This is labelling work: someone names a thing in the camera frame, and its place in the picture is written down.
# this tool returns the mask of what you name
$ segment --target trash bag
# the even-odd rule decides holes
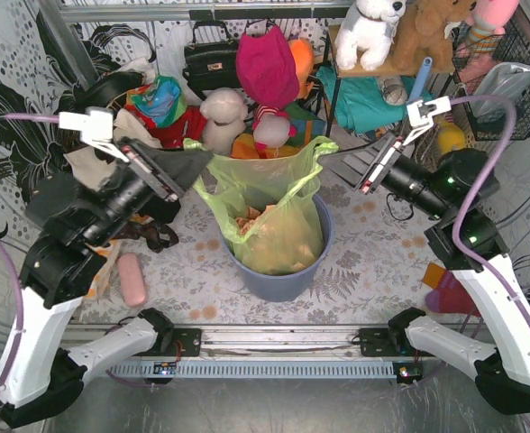
[[[317,137],[286,158],[235,160],[215,155],[207,165],[217,179],[215,192],[208,192],[201,178],[194,188],[213,211],[237,260],[268,275],[299,272],[317,260],[323,251],[313,202],[323,169],[317,158],[338,149],[326,137]],[[276,206],[265,211],[269,205]],[[235,219],[246,218],[249,207],[263,214],[242,234]]]

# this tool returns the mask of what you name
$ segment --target blue handle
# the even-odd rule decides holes
[[[421,64],[421,68],[419,68],[419,72],[417,73],[416,83],[411,89],[411,94],[407,100],[408,104],[421,97],[421,93],[424,91],[425,82],[427,81],[427,77],[429,77],[433,65],[434,60],[431,57],[426,57],[424,59],[424,62]]]

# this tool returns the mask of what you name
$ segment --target bucket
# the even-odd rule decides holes
[[[329,253],[329,249],[334,240],[334,221],[331,218],[327,205],[318,195],[313,196],[313,201],[317,208],[317,214],[319,214],[319,222],[321,223],[323,251],[319,258],[303,271],[292,273],[290,275],[264,275],[252,271],[235,258],[229,249],[229,245],[227,245],[224,238],[221,236],[225,251],[241,270],[241,278],[247,286],[247,289],[249,289],[253,295],[269,302],[288,302],[294,300],[313,283],[315,272],[321,261]]]

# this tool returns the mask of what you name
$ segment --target robotic arm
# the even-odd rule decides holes
[[[155,309],[141,311],[123,328],[87,345],[63,350],[59,344],[105,263],[89,246],[107,245],[153,195],[165,201],[182,197],[213,157],[210,152],[160,151],[130,139],[112,144],[113,115],[105,110],[62,113],[59,126],[79,130],[83,142],[113,155],[117,167],[98,192],[59,173],[32,193],[25,215],[42,232],[19,276],[23,331],[15,320],[0,360],[0,377],[12,363],[0,386],[1,418],[11,428],[61,413],[87,383],[129,356],[151,349],[167,353],[174,326]],[[17,334],[21,343],[11,355]]]
[[[485,152],[450,152],[429,172],[403,155],[404,147],[434,125],[433,116],[451,109],[448,97],[407,106],[413,130],[405,141],[386,134],[362,148],[324,156],[321,163],[345,183],[368,194],[378,186],[424,211],[437,223],[425,232],[429,246],[470,294],[495,345],[481,343],[443,327],[419,309],[392,318],[389,337],[397,351],[428,352],[467,374],[486,401],[501,413],[530,412],[530,306],[521,291],[507,247],[493,222],[475,204],[498,190],[491,172],[473,199],[459,231],[461,241],[485,259],[480,264],[453,241],[461,203],[488,162]],[[505,279],[510,291],[494,270]]]

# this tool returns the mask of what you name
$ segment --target teal cloth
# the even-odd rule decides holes
[[[317,72],[317,77],[323,82],[324,90],[331,102],[334,97],[335,72],[323,66]],[[416,82],[415,78],[401,77],[407,93]],[[424,91],[422,98],[432,99],[429,92]],[[345,129],[353,130],[357,134],[380,128],[403,119],[406,106],[390,106],[383,100],[374,77],[342,78],[335,118]]]

